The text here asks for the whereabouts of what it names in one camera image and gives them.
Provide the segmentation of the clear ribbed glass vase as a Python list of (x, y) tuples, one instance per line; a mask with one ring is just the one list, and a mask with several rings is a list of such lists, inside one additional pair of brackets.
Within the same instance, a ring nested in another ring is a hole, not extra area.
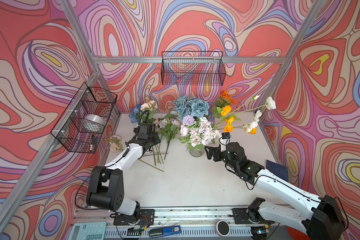
[(201, 148), (200, 150), (196, 147), (192, 147), (190, 150), (189, 150), (189, 153), (191, 156), (195, 157), (195, 158), (199, 158), (201, 157), (204, 153), (205, 153), (205, 149), (204, 148)]

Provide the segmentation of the blue hydrangea flower stem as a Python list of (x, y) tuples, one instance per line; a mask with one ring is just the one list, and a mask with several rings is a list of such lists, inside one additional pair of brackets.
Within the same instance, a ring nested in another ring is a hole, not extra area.
[(141, 104), (136, 105), (134, 108), (131, 109), (131, 113), (129, 114), (129, 118), (131, 120), (132, 124), (137, 124), (139, 119), (140, 119), (140, 115), (141, 115)]

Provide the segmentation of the yellow orange poppy stem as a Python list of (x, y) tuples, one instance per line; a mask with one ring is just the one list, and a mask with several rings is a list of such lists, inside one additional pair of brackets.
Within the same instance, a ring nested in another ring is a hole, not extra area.
[[(239, 122), (243, 123), (242, 128), (246, 133), (254, 135), (254, 134), (257, 133), (257, 127), (259, 125), (260, 117), (262, 116), (262, 114), (263, 113), (260, 110), (257, 110), (255, 112), (252, 112), (252, 111), (233, 111), (232, 110), (225, 117), (221, 117), (216, 125), (218, 126), (221, 123), (225, 123), (226, 125), (223, 128), (224, 132), (231, 133), (232, 130), (235, 128), (233, 126), (233, 122), (234, 121), (239, 121)], [(252, 117), (254, 117), (254, 119), (250, 123), (244, 123), (238, 117), (238, 115), (251, 115)]]

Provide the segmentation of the white flower spray stem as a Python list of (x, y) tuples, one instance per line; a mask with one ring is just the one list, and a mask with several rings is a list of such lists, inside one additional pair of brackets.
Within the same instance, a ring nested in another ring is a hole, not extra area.
[[(217, 113), (219, 115), (217, 123), (215, 123), (215, 127), (218, 127), (219, 125), (225, 123), (223, 131), (231, 133), (234, 130), (233, 123), (235, 121), (238, 121), (242, 123), (243, 125), (241, 128), (247, 133), (247, 134), (256, 134), (257, 128), (259, 126), (260, 118), (263, 115), (263, 112), (261, 111), (262, 108), (265, 108), (266, 110), (275, 110), (277, 108), (276, 101), (273, 99), (273, 97), (267, 97), (265, 104), (260, 105), (259, 107), (255, 107), (249, 110), (241, 111), (240, 108), (242, 106), (236, 108), (235, 110), (232, 109), (230, 105), (225, 106), (223, 108), (216, 107)], [(245, 123), (243, 120), (239, 118), (239, 115), (245, 115), (250, 114), (253, 116), (253, 120), (249, 123)]]

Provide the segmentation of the dusty blue rose bunch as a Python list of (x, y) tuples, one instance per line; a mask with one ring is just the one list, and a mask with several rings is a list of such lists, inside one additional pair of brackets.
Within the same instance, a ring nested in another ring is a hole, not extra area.
[(174, 100), (174, 111), (178, 113), (178, 119), (183, 120), (185, 116), (202, 118), (209, 114), (210, 105), (199, 98), (182, 96)]

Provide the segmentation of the orange gerbera flower stem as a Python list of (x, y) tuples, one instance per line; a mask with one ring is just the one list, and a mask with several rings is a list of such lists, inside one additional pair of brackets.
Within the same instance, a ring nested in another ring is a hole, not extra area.
[(235, 101), (231, 96), (225, 91), (221, 90), (220, 96), (215, 101), (215, 106), (212, 108), (212, 114), (216, 119), (225, 117), (232, 111), (232, 105)]

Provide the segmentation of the pink lilac hydrangea bunch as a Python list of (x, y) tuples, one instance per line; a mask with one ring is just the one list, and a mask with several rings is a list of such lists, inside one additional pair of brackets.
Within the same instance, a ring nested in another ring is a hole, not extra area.
[(221, 136), (221, 132), (206, 117), (187, 115), (182, 119), (179, 141), (190, 151), (201, 151), (205, 146), (214, 144)]

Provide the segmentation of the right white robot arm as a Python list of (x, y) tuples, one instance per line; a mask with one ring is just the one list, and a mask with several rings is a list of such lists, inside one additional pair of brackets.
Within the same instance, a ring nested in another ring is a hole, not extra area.
[(246, 183), (263, 189), (289, 207), (255, 198), (244, 218), (252, 224), (276, 222), (307, 235), (311, 240), (338, 240), (348, 227), (348, 217), (338, 198), (320, 197), (279, 178), (264, 166), (251, 161), (237, 142), (205, 147), (207, 158), (223, 162), (226, 170)]

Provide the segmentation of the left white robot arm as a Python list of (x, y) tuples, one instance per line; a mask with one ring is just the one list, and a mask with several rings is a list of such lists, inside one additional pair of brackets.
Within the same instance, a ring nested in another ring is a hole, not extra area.
[(110, 163), (97, 166), (89, 177), (86, 204), (126, 216), (139, 216), (140, 204), (126, 197), (124, 173), (147, 151), (161, 142), (156, 126), (139, 124), (126, 148)]

